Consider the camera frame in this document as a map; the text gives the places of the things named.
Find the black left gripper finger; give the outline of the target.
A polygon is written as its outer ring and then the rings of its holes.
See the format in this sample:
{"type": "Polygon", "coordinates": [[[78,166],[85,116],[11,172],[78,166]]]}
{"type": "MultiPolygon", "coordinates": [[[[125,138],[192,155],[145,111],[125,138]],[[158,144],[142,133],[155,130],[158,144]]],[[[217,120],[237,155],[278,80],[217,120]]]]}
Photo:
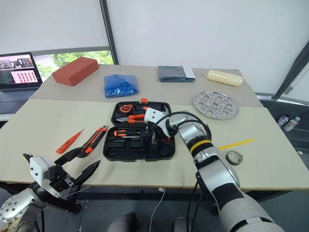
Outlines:
{"type": "Polygon", "coordinates": [[[82,174],[79,175],[75,180],[74,180],[74,185],[75,186],[81,186],[86,180],[88,180],[93,173],[96,171],[100,164],[100,160],[90,164],[87,168],[85,168],[82,171],[82,174]]]}
{"type": "Polygon", "coordinates": [[[83,149],[82,147],[77,147],[65,153],[60,158],[54,161],[55,165],[63,166],[67,162],[72,161],[75,157],[77,157],[80,154],[82,149],[83,149]]]}

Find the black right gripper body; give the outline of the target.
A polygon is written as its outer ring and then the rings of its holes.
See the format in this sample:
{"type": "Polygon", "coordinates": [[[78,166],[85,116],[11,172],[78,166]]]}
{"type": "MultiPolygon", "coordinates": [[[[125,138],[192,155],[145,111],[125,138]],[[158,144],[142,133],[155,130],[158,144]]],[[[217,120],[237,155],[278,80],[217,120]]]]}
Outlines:
{"type": "Polygon", "coordinates": [[[148,122],[147,126],[146,126],[146,130],[149,131],[149,139],[146,140],[147,142],[151,142],[153,132],[156,132],[157,142],[159,142],[160,135],[161,135],[161,130],[160,130],[160,128],[158,126],[155,126],[155,124],[152,123],[152,122],[148,122]]]}

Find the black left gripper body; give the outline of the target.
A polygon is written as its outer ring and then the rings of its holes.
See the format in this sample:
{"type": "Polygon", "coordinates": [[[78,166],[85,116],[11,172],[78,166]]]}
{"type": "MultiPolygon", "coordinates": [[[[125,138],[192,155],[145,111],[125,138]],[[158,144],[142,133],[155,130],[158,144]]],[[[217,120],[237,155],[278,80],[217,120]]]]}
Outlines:
{"type": "Polygon", "coordinates": [[[51,195],[61,196],[62,191],[80,185],[78,179],[74,179],[62,166],[52,162],[49,168],[49,193],[51,195]]]}

